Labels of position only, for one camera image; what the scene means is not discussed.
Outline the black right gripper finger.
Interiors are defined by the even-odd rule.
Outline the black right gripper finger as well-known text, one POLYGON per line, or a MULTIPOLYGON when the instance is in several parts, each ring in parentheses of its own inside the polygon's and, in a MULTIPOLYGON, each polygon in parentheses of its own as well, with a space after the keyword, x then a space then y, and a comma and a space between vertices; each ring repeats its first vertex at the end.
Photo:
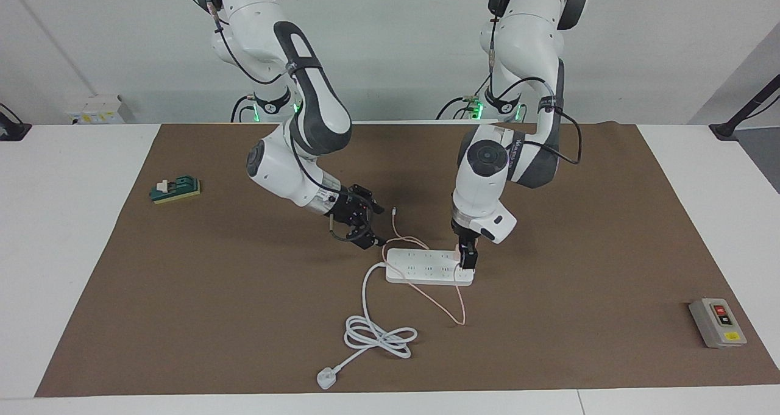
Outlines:
POLYGON ((385 212, 384 207, 382 207, 376 201, 376 199, 374 199, 373 193, 371 192, 371 190, 368 190, 368 188, 362 187, 359 184, 354 184, 351 185, 351 187, 349 187, 349 191, 355 194, 356 196, 359 196, 362 199, 364 199, 362 204, 365 205, 367 208, 370 207, 370 210, 373 213, 376 213, 376 215, 381 215, 382 213, 385 212))
POLYGON ((358 246, 360 249, 370 249, 374 246, 382 247, 386 244, 386 240, 376 235, 371 225, 362 219, 351 221, 346 241, 358 246))

